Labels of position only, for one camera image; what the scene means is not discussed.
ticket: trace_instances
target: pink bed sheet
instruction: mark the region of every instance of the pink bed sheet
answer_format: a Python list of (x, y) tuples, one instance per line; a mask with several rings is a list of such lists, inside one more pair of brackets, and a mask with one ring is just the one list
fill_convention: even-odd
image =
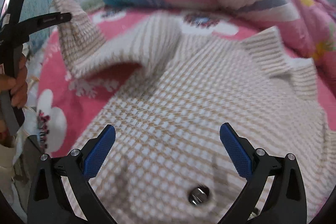
[[(114, 38), (148, 17), (154, 10), (99, 10), (90, 15), (107, 39)], [(240, 40), (259, 30), (249, 23), (227, 15), (195, 11), (173, 11), (185, 33), (215, 34)], [(290, 49), (291, 57), (297, 55)], [(46, 153), (53, 157), (66, 155), (77, 138), (97, 116), (108, 100), (138, 67), (136, 64), (113, 66), (90, 79), (73, 79), (64, 65), (57, 31), (52, 32), (45, 52), (38, 91), (38, 110), (49, 115), (49, 134), (44, 138)], [(318, 100), (325, 109), (331, 129), (336, 130), (336, 98), (318, 77)]]

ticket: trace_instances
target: blue gripper pad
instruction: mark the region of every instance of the blue gripper pad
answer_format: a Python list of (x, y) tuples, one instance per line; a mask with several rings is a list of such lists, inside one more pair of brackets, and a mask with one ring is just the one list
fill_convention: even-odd
[(237, 140), (236, 135), (227, 125), (223, 124), (220, 127), (219, 136), (238, 174), (248, 181), (252, 177), (252, 161)]
[(84, 161), (83, 175), (89, 180), (95, 178), (116, 140), (116, 131), (110, 126)]

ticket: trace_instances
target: white label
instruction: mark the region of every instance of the white label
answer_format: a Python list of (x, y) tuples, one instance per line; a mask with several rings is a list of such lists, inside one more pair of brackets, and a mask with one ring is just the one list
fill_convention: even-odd
[(3, 64), (0, 65), (0, 75), (4, 75), (5, 74), (5, 68), (3, 66)]
[(6, 14), (2, 21), (2, 27), (9, 23), (9, 19), (11, 18), (11, 14)]

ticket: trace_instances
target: human hand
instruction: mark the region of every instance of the human hand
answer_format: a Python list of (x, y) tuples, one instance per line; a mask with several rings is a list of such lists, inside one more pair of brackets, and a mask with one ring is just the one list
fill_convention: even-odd
[[(12, 95), (12, 106), (22, 108), (27, 102), (28, 85), (26, 82), (27, 68), (26, 57), (22, 55), (19, 62), (19, 73), (14, 79), (7, 75), (0, 75), (0, 92), (3, 90), (10, 90)], [(0, 132), (6, 131), (7, 126), (4, 120), (0, 119)]]

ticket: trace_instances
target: beige striped sweater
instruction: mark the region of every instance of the beige striped sweater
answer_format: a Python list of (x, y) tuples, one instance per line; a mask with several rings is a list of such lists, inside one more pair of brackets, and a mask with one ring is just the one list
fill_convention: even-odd
[[(217, 223), (246, 183), (219, 139), (224, 122), (270, 155), (296, 155), (308, 221), (335, 186), (335, 132), (316, 101), (315, 68), (309, 59), (286, 58), (276, 28), (232, 42), (181, 34), (174, 17), (158, 13), (90, 55), (66, 43), (63, 56), (71, 48), (79, 75), (127, 60), (143, 66), (74, 145), (83, 147), (108, 123), (115, 127), (116, 141), (90, 184), (119, 224)], [(212, 197), (193, 207), (188, 192), (199, 184)]]

